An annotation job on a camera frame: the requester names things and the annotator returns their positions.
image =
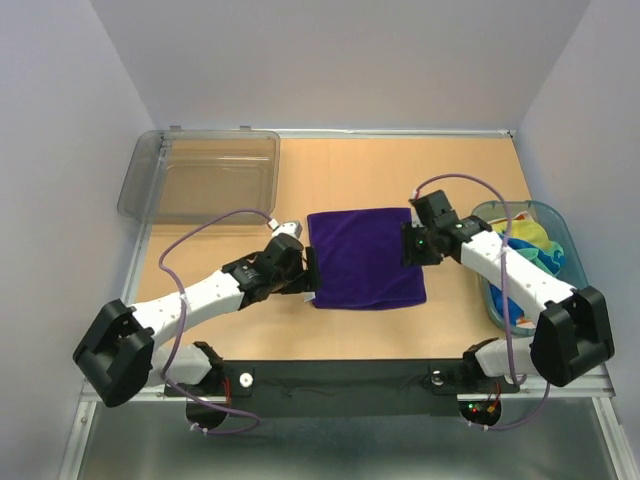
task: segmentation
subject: plastic bin lid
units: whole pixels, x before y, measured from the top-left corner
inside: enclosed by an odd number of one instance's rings
[[[240,208],[275,206],[280,137],[240,129],[158,130],[136,144],[118,211],[140,222],[201,224]],[[241,214],[221,223],[264,223]]]

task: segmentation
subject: wooden tabletop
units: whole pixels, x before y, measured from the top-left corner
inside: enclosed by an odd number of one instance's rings
[[[283,139],[273,213],[280,222],[300,220],[306,229],[306,216],[314,212],[408,206],[421,181],[450,172],[481,177],[507,200],[530,198],[510,139]],[[461,217],[493,200],[489,191],[466,180],[442,180],[433,187],[439,188]],[[137,301],[175,291],[157,261],[186,231],[154,226]],[[263,249],[269,237],[264,226],[210,227],[166,263],[191,284]],[[308,244],[306,231],[302,241]],[[317,310],[301,296],[273,295],[189,330],[183,342],[204,340],[226,358],[245,360],[454,358],[474,343],[502,335],[487,316],[477,275],[451,259],[423,270],[428,296],[423,305],[380,312]]]

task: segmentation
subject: white wall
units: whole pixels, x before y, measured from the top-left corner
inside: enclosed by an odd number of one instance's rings
[[[88,0],[2,3],[0,478],[56,478],[71,354],[122,288],[132,229],[116,201],[152,125]]]
[[[92,0],[160,128],[514,128],[589,0]]]
[[[640,2],[594,0],[516,136],[535,198],[564,215],[606,294],[609,370],[640,460]]]

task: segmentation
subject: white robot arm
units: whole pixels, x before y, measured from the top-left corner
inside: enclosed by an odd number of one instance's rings
[[[298,240],[299,222],[278,226],[267,248],[223,266],[211,276],[178,292],[150,302],[125,306],[107,303],[76,348],[73,359],[105,405],[120,405],[145,386],[161,385],[161,371],[175,334],[181,300],[187,304],[186,331],[218,315],[241,310],[272,293],[314,291],[320,277],[313,248]],[[306,269],[302,252],[305,251]],[[171,378],[196,385],[221,359],[206,344],[180,347]]]
[[[576,290],[547,275],[517,252],[502,250],[502,239],[477,217],[458,219],[442,191],[411,201],[419,221],[401,226],[403,262],[437,265],[451,256],[494,285],[501,283],[506,255],[510,297],[537,323],[530,338],[513,341],[517,374],[539,374],[564,386],[614,353],[604,297],[592,287]],[[315,252],[303,248],[298,222],[285,223],[267,248],[223,266],[186,289],[184,297],[166,297],[132,306],[106,304],[74,352],[73,358],[106,406],[120,405],[144,386],[164,383],[161,374],[176,333],[181,300],[187,304],[184,330],[218,315],[243,309],[272,293],[315,291],[320,285]],[[306,251],[306,269],[302,252]],[[464,352],[473,383],[510,373],[505,340],[489,339]],[[181,347],[170,377],[198,385],[211,372],[224,376],[222,359],[204,343]]]
[[[509,297],[536,324],[533,340],[513,340],[515,373],[536,374],[564,386],[611,358],[611,326],[604,296],[593,287],[578,290],[545,273],[478,217],[458,219],[442,190],[410,201],[419,220],[403,224],[405,265],[437,265],[451,256],[501,286],[501,256],[509,265]],[[510,374],[507,341],[492,339],[466,352],[487,377]]]

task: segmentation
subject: purple cloth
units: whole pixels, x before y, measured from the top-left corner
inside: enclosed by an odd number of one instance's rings
[[[386,310],[427,301],[421,267],[402,266],[408,208],[313,213],[307,217],[322,287],[317,308]]]

